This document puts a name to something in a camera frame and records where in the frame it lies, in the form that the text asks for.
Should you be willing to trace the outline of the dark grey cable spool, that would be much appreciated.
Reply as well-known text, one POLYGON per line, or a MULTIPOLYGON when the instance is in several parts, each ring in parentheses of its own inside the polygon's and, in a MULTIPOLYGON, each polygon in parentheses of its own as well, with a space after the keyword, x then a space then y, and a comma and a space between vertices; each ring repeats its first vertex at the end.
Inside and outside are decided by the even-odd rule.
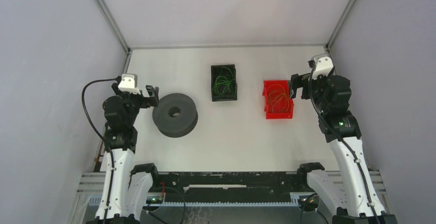
POLYGON ((158 106, 153 108, 152 119, 163 135, 180 138, 194 130, 198 112, 195 102, 188 95, 172 93, 159 100, 158 106))

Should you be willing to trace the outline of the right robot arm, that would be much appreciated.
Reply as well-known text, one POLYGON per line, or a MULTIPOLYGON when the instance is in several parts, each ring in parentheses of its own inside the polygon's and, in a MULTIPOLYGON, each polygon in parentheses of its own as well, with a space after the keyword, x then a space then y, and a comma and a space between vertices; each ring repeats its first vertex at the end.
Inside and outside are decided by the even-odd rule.
POLYGON ((386 212, 367 168, 361 131, 349 111, 350 81, 342 76, 312 77, 294 74, 289 81, 290 98, 302 88, 302 99, 310 100, 319 127, 339 165, 344 191, 329 180, 318 162, 301 164, 297 184, 303 191, 314 190, 332 214, 332 223, 397 223, 386 212))

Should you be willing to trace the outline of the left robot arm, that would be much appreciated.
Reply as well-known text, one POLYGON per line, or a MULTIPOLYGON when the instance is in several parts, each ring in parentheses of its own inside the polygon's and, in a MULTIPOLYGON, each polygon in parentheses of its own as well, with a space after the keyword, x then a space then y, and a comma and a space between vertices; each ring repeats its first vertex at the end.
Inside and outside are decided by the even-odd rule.
POLYGON ((161 178, 153 163, 134 164, 140 109, 157 107, 158 87, 146 86, 148 97, 137 88, 112 85, 115 95, 102 108, 106 131, 102 136, 106 159, 102 198, 92 223, 139 223, 148 191, 160 187, 161 178))

